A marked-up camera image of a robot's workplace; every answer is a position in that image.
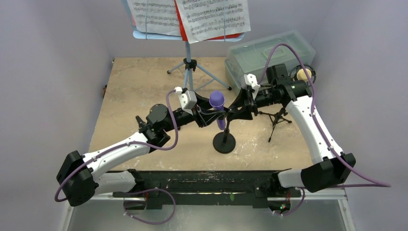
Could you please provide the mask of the purple toy microphone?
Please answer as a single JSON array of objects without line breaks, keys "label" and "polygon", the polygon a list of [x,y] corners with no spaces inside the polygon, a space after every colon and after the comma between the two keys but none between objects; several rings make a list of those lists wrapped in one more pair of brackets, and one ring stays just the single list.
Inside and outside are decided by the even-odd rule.
[{"label": "purple toy microphone", "polygon": [[[213,91],[209,97],[209,103],[213,109],[218,111],[224,110],[225,104],[225,97],[221,91]],[[217,119],[217,125],[220,130],[224,130],[226,128],[225,119]]]}]

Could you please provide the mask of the black round-base microphone stand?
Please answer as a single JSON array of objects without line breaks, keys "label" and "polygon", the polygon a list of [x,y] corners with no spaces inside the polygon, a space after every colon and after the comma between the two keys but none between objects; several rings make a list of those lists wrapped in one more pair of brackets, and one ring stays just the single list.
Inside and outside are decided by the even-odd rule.
[{"label": "black round-base microphone stand", "polygon": [[230,133],[230,122],[231,119],[228,117],[228,109],[224,107],[225,114],[223,118],[226,120],[225,129],[222,132],[216,134],[213,138],[214,149],[221,154],[231,153],[235,146],[235,137]]}]

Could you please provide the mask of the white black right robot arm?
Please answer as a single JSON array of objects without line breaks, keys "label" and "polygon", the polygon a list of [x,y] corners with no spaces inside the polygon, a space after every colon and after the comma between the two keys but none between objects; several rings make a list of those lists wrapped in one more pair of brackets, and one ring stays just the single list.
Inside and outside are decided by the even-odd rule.
[{"label": "white black right robot arm", "polygon": [[303,79],[288,76],[284,64],[267,68],[266,75],[268,88],[262,88],[253,74],[240,79],[241,90],[230,106],[228,120],[252,120],[259,108],[281,104],[303,135],[313,163],[304,169],[272,174],[271,192],[281,196],[289,188],[298,187],[314,193],[345,183],[356,159],[352,153],[345,154],[328,132],[313,104],[311,87]]}]

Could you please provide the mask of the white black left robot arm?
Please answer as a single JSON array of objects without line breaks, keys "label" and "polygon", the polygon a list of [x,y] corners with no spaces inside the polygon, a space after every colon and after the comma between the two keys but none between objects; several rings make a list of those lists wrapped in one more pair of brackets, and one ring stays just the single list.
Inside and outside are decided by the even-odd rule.
[{"label": "white black left robot arm", "polygon": [[56,177],[59,187],[54,200],[79,206],[97,194],[124,192],[132,197],[141,195],[143,183],[130,171],[111,173],[110,170],[156,150],[174,149],[182,126],[195,122],[201,128],[207,127],[226,114],[224,104],[225,97],[218,90],[209,98],[187,89],[171,90],[166,94],[166,103],[152,106],[145,121],[136,117],[139,129],[130,137],[98,151],[69,153]]}]

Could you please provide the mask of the black tripod microphone stand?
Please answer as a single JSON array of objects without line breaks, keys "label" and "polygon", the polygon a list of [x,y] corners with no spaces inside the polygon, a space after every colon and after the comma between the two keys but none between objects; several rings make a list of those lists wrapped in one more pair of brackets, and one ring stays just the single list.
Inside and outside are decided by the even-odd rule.
[{"label": "black tripod microphone stand", "polygon": [[266,113],[266,112],[262,112],[262,111],[259,111],[259,114],[260,115],[267,115],[269,117],[271,123],[272,123],[272,132],[270,134],[268,142],[271,142],[272,135],[274,133],[274,130],[275,130],[275,127],[276,127],[277,124],[279,124],[281,122],[287,122],[289,124],[292,123],[291,120],[288,120],[288,119],[285,118],[285,116],[288,115],[288,112],[283,107],[277,113],[274,113],[274,114]]}]

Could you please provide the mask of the translucent green storage box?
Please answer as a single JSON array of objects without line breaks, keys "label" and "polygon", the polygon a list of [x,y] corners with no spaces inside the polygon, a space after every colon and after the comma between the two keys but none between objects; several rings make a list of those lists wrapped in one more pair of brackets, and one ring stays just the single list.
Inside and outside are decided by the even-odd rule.
[{"label": "translucent green storage box", "polygon": [[315,57],[314,48],[296,30],[231,46],[225,59],[225,74],[235,94],[239,94],[245,74],[261,78],[271,50],[279,43],[290,45],[305,65],[311,64]]}]

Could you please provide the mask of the light blue music stand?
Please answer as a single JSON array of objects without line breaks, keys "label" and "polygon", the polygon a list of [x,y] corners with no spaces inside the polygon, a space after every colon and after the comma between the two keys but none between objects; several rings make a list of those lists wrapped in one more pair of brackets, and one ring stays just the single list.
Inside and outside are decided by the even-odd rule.
[{"label": "light blue music stand", "polygon": [[[128,3],[127,0],[123,0],[122,3],[125,7],[125,10],[128,16],[132,20],[134,38],[146,39],[146,40],[179,40],[179,41],[182,41],[181,36],[171,36],[171,35],[140,32],[139,30],[137,30],[136,21],[134,20],[134,16],[131,14],[131,5]],[[191,58],[191,46],[187,41],[185,41],[185,50],[186,50],[186,58],[184,58],[180,64],[176,65],[170,70],[167,70],[167,74],[171,74],[173,71],[178,69],[184,75],[183,87],[186,88],[187,85],[189,85],[188,86],[189,90],[194,90],[194,91],[200,90],[204,88],[205,86],[209,85],[210,83],[212,83],[213,81],[217,81],[227,90],[232,90],[231,86],[229,86],[227,83],[223,82],[222,80],[214,76],[210,71],[206,70],[202,65],[198,64],[195,59]],[[204,73],[206,73],[208,76],[212,78],[212,80],[210,80],[209,82],[197,88],[194,87],[194,83],[193,83],[193,73],[196,70],[196,68],[202,70]]]}]

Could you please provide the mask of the black pliers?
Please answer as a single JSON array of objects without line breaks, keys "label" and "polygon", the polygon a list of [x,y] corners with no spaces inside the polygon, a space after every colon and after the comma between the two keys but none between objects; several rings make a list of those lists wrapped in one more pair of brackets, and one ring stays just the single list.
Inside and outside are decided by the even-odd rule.
[{"label": "black pliers", "polygon": [[135,118],[136,118],[136,121],[137,121],[138,127],[139,127],[138,132],[139,132],[139,133],[144,133],[144,132],[147,130],[147,128],[148,128],[147,123],[144,122],[144,121],[142,120],[142,118],[141,118],[140,116],[138,116],[138,115],[135,116]]}]

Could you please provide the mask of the red folder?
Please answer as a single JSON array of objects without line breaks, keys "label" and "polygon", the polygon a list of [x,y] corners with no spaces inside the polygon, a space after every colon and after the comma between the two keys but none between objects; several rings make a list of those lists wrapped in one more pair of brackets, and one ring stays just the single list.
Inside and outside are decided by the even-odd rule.
[{"label": "red folder", "polygon": [[[178,21],[179,21],[179,29],[180,29],[181,39],[183,41],[188,41],[188,38],[187,38],[185,29],[184,29],[183,22],[181,20],[181,16],[180,16],[179,9],[178,9],[176,1],[174,1],[174,3],[175,3],[175,8],[176,8],[177,18],[178,18]],[[213,41],[235,41],[235,39],[237,39],[237,40],[242,39],[243,36],[244,36],[244,33],[231,34],[231,35],[225,35],[225,36],[220,36],[220,37],[209,38],[209,39],[206,39],[206,41],[212,41],[212,40]]]}]

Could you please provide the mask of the right sheet music page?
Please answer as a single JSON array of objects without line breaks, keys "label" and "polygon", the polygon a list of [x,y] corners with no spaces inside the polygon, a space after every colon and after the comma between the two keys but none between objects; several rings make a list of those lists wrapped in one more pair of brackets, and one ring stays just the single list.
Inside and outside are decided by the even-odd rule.
[{"label": "right sheet music page", "polygon": [[190,44],[251,30],[246,0],[176,0]]}]

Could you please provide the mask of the sheet music page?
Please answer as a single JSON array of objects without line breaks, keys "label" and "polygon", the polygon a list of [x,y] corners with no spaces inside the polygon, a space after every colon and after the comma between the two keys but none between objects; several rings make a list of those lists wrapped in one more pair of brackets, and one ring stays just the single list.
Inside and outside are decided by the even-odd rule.
[{"label": "sheet music page", "polygon": [[176,0],[190,44],[251,30],[246,0]]},{"label": "sheet music page", "polygon": [[132,24],[142,33],[180,37],[173,0],[127,0]]}]

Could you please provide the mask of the left sheet music page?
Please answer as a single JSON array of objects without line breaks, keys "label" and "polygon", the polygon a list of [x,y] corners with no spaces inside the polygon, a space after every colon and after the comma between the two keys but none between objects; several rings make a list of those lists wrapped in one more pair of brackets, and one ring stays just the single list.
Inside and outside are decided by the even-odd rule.
[{"label": "left sheet music page", "polygon": [[127,0],[132,24],[142,33],[180,37],[173,0]]}]

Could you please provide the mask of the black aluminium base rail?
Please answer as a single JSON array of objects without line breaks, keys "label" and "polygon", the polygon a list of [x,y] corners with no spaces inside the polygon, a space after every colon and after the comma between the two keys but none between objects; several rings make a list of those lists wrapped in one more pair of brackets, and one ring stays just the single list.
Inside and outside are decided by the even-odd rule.
[{"label": "black aluminium base rail", "polygon": [[289,210],[297,187],[273,190],[277,170],[250,171],[138,171],[129,169],[136,186],[129,192],[107,192],[114,198],[139,198],[146,209],[164,205],[249,205]]}]

